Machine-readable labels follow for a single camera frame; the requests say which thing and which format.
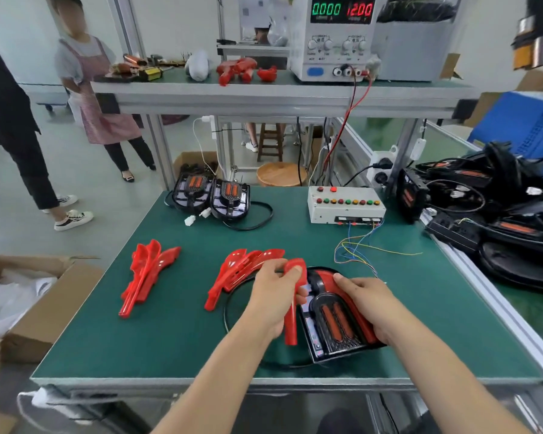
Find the floor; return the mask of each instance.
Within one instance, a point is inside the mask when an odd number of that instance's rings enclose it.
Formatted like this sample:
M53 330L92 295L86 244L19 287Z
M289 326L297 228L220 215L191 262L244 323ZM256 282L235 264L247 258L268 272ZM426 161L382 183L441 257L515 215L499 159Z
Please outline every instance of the floor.
M106 269L135 230L146 212L162 192L159 175L144 167L127 144L125 156L136 182L122 181L119 171L102 146L89 145L84 130L77 126L70 111L55 108L48 113L43 107L33 109L42 131L39 137L50 179L59 194L76 194L80 201L74 208L93 211L95 219L79 228L56 232L48 215L38 211L28 195L14 162L0 147L0 254L94 256L94 264ZM171 156L197 150L193 136L196 116L165 127ZM198 121L195 132L204 150L215 150L210 126ZM256 154L240 145L241 131L234 131L236 162L256 166ZM298 147L287 139L285 161L296 161ZM253 174L238 179L254 182ZM28 380L34 366L9 365L0 373L0 411L18 416L15 397L20 391L35 389ZM133 408L151 424L159 421L168 402L134 401ZM313 434L328 411L346 407L371 432L368 410L362 394L316 394L247 396L234 433L258 431L262 434L282 430L286 434ZM69 434L106 432L95 427L79 427L52 410L39 410L24 400L24 408L38 423L50 430ZM37 434L40 430L21 422L15 434Z

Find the apron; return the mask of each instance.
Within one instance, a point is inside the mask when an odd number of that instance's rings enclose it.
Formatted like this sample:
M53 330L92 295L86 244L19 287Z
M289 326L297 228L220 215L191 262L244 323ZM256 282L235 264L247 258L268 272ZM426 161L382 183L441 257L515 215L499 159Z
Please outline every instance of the apron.
M91 81L99 74L109 72L110 61L105 55L98 38L98 56L81 56L65 40L60 42L79 60L83 71L83 81L80 83L80 112L83 116L84 130L89 143L94 145L112 145L114 143L141 137L141 130L130 114L103 114L101 106L94 95Z

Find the black pants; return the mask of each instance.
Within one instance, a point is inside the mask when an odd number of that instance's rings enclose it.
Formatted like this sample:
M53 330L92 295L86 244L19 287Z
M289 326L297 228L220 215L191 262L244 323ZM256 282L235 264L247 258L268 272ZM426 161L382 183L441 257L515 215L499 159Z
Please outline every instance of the black pants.
M44 156L33 128L0 125L0 146L18 166L28 193L40 210L58 207L58 198L49 180Z
M151 167L155 164L151 149L149 149L149 146L147 146L147 143L145 143L145 140L142 137L133 138L132 140L129 140L129 143L131 144L135 152L137 152L139 158L143 160L143 163L146 167ZM110 159L113 160L119 170L121 172L128 171L129 165L127 164L127 159L125 158L125 154L123 153L121 143L113 143L112 145L104 146L106 151L109 153Z

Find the black cable bundle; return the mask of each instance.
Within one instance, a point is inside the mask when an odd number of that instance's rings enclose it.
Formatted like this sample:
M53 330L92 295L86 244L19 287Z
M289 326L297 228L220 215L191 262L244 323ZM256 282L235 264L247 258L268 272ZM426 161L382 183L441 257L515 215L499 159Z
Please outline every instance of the black cable bundle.
M398 0L386 3L378 22L439 22L455 15L455 6L441 0Z

